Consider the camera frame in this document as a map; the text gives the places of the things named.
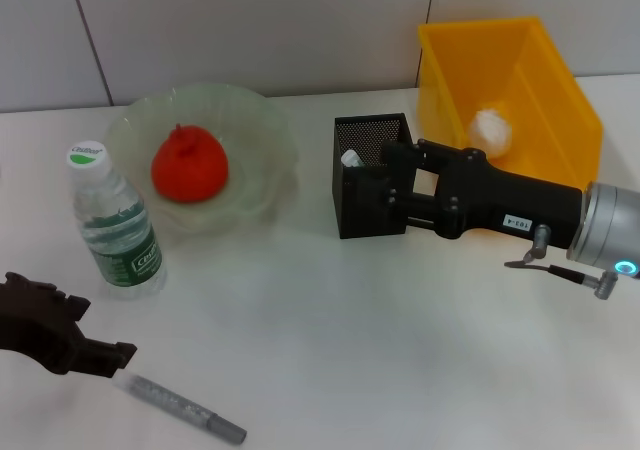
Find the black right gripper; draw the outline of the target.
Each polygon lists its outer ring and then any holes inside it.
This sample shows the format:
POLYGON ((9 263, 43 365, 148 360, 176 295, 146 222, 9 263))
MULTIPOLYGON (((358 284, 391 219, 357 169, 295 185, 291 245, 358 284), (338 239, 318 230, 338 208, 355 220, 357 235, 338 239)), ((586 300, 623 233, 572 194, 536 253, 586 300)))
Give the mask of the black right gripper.
POLYGON ((355 184, 359 231, 405 231, 415 226, 457 239, 468 230, 486 229, 531 240, 535 229, 546 225, 549 244, 566 249, 578 230, 580 189, 498 169, 479 150, 425 139, 389 141, 382 146, 382 161, 434 171, 438 212, 430 196, 402 191, 390 178, 365 176, 355 184))

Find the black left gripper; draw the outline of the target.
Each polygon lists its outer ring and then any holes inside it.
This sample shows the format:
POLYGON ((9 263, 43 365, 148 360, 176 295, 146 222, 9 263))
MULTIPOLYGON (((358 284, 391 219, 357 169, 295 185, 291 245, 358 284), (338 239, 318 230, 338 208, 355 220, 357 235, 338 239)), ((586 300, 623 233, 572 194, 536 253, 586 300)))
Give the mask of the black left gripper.
POLYGON ((87 339, 77 323, 91 302, 51 283, 8 272, 1 284, 1 348, 20 353, 53 374, 112 378, 137 351, 131 343, 87 339))

